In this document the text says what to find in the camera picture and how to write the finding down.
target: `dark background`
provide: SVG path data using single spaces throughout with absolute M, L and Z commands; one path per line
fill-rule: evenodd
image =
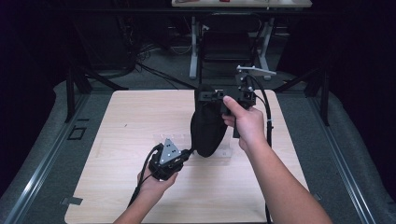
M 113 6 L 109 1 L 93 2 L 100 4 L 97 6 Z M 138 1 L 130 2 L 139 7 Z M 389 3 L 369 0 L 340 4 L 331 0 L 312 2 L 314 5 L 308 10 L 336 10 L 344 12 L 344 16 L 335 20 L 294 19 L 290 41 L 277 70 L 302 76 L 327 62 L 328 52 L 333 53 L 335 60 L 327 64 L 330 90 L 341 100 L 358 128 L 384 186 L 395 200 L 396 18 L 393 12 L 396 8 Z M 169 6 L 168 1 L 157 3 L 155 7 Z M 27 0 L 0 3 L 2 194 L 23 164 L 52 109 L 55 100 L 52 89 L 65 80 L 69 71 L 66 52 L 71 52 L 78 63 L 93 68 L 134 67 L 130 60 L 134 50 L 125 45 L 117 18 L 96 18 L 96 21 L 76 18 L 71 22 L 65 17 L 43 13 L 40 8 L 45 4 Z M 51 4 L 61 6 L 64 2 Z M 137 25 L 145 36 L 166 48 L 168 36 L 157 35 L 163 34 L 165 26 L 158 23 L 164 22 L 162 18 L 151 17 Z M 89 30 L 90 22 L 101 22 L 102 30 Z M 78 38 L 78 32 L 85 32 L 87 39 Z M 98 39 L 95 32 L 113 35 Z M 84 41 L 118 57 L 92 55 L 83 47 L 87 46 L 82 44 Z

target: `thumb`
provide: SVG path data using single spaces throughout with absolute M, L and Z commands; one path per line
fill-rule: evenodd
M 233 99 L 231 96 L 224 96 L 223 97 L 223 103 L 233 112 L 233 115 L 238 119 L 242 118 L 247 111 L 242 107 L 240 104 L 238 104 L 235 99 Z

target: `forearm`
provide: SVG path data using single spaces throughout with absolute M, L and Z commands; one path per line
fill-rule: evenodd
M 290 173 L 266 144 L 250 148 L 247 156 L 275 223 L 331 223 L 314 197 Z
M 141 223 L 146 214 L 158 201 L 159 200 L 157 200 L 155 197 L 140 192 L 135 201 L 121 214 L 119 218 L 117 218 L 114 223 Z

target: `silver metal part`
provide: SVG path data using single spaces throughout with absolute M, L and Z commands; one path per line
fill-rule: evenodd
M 160 164 L 165 164 L 180 155 L 181 151 L 175 146 L 175 144 L 169 139 L 165 139 L 163 144 L 163 154 L 161 154 Z

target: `hand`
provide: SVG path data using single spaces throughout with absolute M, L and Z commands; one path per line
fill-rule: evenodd
M 134 202 L 114 223 L 141 223 L 149 210 L 161 199 L 165 191 L 175 183 L 177 177 L 177 173 L 174 173 L 168 180 L 160 181 L 149 175 L 151 175 L 151 171 L 146 166 L 143 179 L 148 178 L 143 182 Z M 139 173 L 137 175 L 137 181 L 139 181 L 140 176 L 141 174 Z
M 146 166 L 145 174 L 143 176 L 143 179 L 147 178 L 149 175 L 151 175 L 151 171 L 149 168 Z M 141 176 L 141 173 L 137 175 L 137 181 L 139 181 Z M 166 181 L 160 181 L 152 176 L 147 178 L 143 184 L 142 187 L 140 188 L 140 194 L 147 194 L 152 198 L 155 203 L 157 203 L 165 191 L 169 189 L 173 184 L 175 184 L 177 178 L 177 173 L 174 173 L 168 180 Z
M 233 127 L 236 119 L 240 134 L 239 146 L 242 149 L 248 151 L 249 148 L 267 142 L 263 114 L 260 110 L 253 107 L 246 110 L 230 96 L 224 96 L 223 102 L 233 113 L 233 116 L 222 115 L 224 123 Z

